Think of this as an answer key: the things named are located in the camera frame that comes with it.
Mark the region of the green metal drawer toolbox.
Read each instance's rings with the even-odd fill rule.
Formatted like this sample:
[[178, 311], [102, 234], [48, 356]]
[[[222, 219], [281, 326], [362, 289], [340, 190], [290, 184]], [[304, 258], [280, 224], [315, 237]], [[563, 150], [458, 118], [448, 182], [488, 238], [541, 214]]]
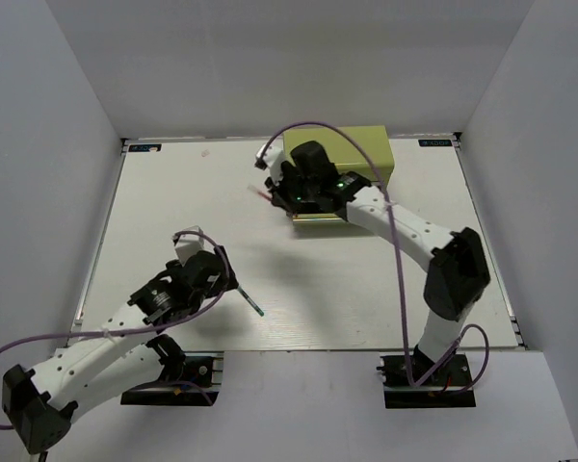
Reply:
[[307, 141], [317, 141], [335, 164], [340, 177], [328, 191], [333, 195], [334, 213], [290, 215], [297, 218], [336, 217], [347, 219], [347, 205], [364, 188], [387, 187], [395, 167], [394, 155], [386, 130], [381, 126], [329, 127], [324, 125], [292, 127], [282, 135], [283, 146], [290, 152]]

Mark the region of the red pen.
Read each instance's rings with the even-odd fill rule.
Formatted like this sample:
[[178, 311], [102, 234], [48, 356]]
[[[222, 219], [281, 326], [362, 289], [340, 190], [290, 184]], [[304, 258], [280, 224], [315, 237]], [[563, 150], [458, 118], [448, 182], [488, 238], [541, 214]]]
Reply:
[[256, 194], [257, 196], [259, 196], [259, 197], [267, 200], [268, 202], [272, 202], [272, 197], [271, 197], [268, 193], [259, 190], [259, 189], [256, 188], [255, 186], [249, 185], [249, 186], [248, 186], [248, 190], [249, 190], [250, 192]]

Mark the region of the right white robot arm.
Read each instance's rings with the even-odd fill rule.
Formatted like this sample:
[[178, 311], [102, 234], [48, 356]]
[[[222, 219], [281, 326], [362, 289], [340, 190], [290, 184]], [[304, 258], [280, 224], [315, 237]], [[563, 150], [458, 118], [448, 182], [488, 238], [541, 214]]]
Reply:
[[423, 297], [430, 313], [413, 356], [417, 375], [435, 384], [447, 376], [445, 354], [458, 346], [465, 320], [490, 282], [479, 234], [432, 224], [391, 202], [367, 177], [341, 172], [324, 147], [307, 141], [285, 154], [270, 146], [260, 149], [255, 165], [269, 173], [265, 186], [274, 206], [291, 215], [333, 214], [391, 244], [426, 273]]

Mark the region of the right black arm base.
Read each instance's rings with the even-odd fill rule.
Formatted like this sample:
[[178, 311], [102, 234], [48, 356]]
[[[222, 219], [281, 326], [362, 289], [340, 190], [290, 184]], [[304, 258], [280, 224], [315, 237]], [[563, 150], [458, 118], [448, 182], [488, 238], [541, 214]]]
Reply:
[[472, 381], [465, 354], [455, 355], [441, 370], [420, 387], [411, 387], [407, 380], [405, 358], [402, 354], [383, 355], [377, 371], [382, 378], [386, 409], [461, 409], [475, 408], [472, 389], [460, 390]]

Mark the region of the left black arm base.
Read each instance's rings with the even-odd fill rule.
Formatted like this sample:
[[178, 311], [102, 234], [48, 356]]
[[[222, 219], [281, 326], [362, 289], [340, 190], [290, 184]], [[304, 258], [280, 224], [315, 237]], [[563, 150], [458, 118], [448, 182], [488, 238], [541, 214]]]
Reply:
[[223, 381], [223, 354], [187, 354], [179, 366], [163, 371], [149, 385], [124, 392], [121, 405], [152, 407], [210, 407]]

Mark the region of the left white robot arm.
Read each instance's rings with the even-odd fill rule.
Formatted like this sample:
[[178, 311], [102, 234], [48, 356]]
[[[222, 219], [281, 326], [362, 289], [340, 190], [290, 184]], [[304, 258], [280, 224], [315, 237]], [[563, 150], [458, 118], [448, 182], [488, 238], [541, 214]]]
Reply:
[[199, 313], [202, 303], [238, 282], [225, 249], [171, 260], [119, 307], [96, 338], [80, 340], [29, 370], [5, 372], [2, 408], [25, 449], [40, 454], [86, 412], [141, 384], [193, 377], [195, 362], [166, 324]]

